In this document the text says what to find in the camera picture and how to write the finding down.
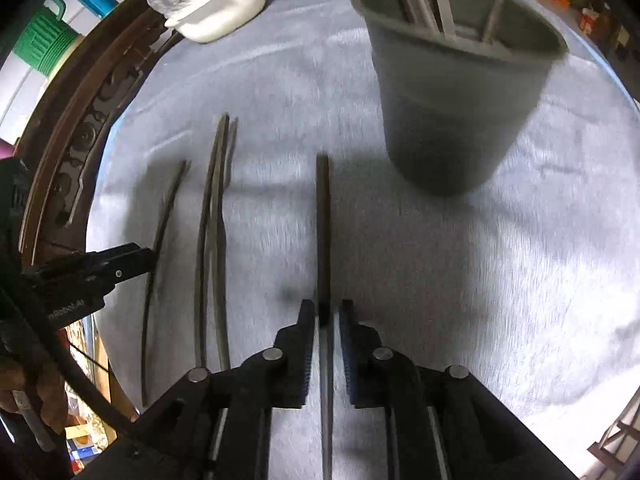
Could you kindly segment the person's left hand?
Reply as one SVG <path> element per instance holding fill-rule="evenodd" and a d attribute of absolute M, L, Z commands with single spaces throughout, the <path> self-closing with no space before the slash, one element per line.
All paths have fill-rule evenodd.
<path fill-rule="evenodd" d="M 40 417 L 55 434 L 62 434 L 65 429 L 68 404 L 64 388 L 64 380 L 53 363 L 43 365 L 35 382 L 27 380 L 20 364 L 2 356 L 1 358 L 1 408 L 7 413 L 15 414 L 18 407 L 13 397 L 14 390 L 26 390 L 35 386 L 41 401 Z"/>

